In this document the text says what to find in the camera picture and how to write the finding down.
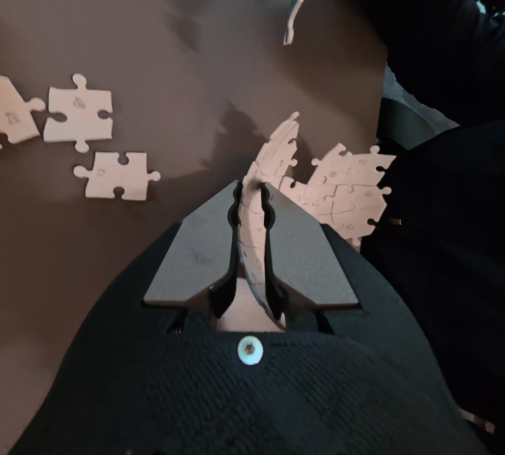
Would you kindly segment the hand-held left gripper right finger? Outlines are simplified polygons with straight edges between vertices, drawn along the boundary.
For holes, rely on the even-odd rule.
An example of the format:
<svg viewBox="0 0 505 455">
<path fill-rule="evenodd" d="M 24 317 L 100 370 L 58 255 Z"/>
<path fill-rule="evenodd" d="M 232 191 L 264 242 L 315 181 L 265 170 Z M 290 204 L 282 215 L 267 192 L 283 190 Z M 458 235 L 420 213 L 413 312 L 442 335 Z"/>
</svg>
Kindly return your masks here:
<svg viewBox="0 0 505 455">
<path fill-rule="evenodd" d="M 274 320 L 359 304 L 323 227 L 268 182 L 261 183 L 265 296 Z"/>
</svg>

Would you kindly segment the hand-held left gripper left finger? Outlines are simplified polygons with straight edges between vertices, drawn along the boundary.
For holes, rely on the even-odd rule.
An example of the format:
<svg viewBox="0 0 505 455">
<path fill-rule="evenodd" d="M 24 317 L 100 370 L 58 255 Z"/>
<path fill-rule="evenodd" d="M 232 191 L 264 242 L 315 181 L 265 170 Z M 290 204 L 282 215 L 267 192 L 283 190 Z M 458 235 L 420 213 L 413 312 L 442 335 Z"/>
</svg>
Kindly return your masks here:
<svg viewBox="0 0 505 455">
<path fill-rule="evenodd" d="M 145 304 L 223 316 L 236 294 L 241 193 L 234 181 L 182 220 Z"/>
</svg>

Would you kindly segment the partly built puzzle ball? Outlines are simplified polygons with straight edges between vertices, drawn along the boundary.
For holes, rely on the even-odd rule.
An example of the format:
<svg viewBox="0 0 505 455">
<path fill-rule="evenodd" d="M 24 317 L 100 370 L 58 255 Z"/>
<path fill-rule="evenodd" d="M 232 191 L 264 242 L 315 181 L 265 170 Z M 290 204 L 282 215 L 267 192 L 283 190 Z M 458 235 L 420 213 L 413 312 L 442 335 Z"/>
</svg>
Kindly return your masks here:
<svg viewBox="0 0 505 455">
<path fill-rule="evenodd" d="M 243 179 L 239 206 L 240 261 L 252 294 L 272 319 L 274 310 L 268 306 L 266 289 L 267 229 L 261 183 L 269 183 L 320 224 L 329 225 L 359 246 L 361 238 L 374 231 L 369 221 L 378 222 L 386 209 L 384 195 L 390 194 L 391 188 L 379 188 L 378 184 L 396 158 L 381 153 L 377 145 L 368 153 L 352 154 L 338 143 L 321 160 L 312 160 L 315 170 L 307 183 L 296 182 L 286 173 L 297 164 L 298 117 L 294 112 L 263 144 Z"/>
</svg>

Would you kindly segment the person's right forearm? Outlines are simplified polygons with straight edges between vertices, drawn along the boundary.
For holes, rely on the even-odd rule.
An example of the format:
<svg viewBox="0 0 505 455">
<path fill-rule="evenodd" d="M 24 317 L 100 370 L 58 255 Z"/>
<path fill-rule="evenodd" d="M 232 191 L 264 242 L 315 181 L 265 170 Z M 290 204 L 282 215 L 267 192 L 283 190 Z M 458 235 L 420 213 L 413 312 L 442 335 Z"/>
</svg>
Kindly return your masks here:
<svg viewBox="0 0 505 455">
<path fill-rule="evenodd" d="M 396 81 L 461 126 L 504 120 L 504 22 L 475 0 L 358 0 Z"/>
</svg>

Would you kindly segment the person's dark-clothed torso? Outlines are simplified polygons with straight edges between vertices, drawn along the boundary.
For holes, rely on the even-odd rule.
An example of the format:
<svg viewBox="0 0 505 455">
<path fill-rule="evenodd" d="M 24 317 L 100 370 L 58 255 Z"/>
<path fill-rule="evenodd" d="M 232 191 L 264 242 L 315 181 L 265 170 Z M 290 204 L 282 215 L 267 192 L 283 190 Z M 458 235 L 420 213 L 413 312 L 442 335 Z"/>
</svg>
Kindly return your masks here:
<svg viewBox="0 0 505 455">
<path fill-rule="evenodd" d="M 504 454 L 504 119 L 448 130 L 398 155 L 362 255 L 428 339 L 456 404 Z"/>
</svg>

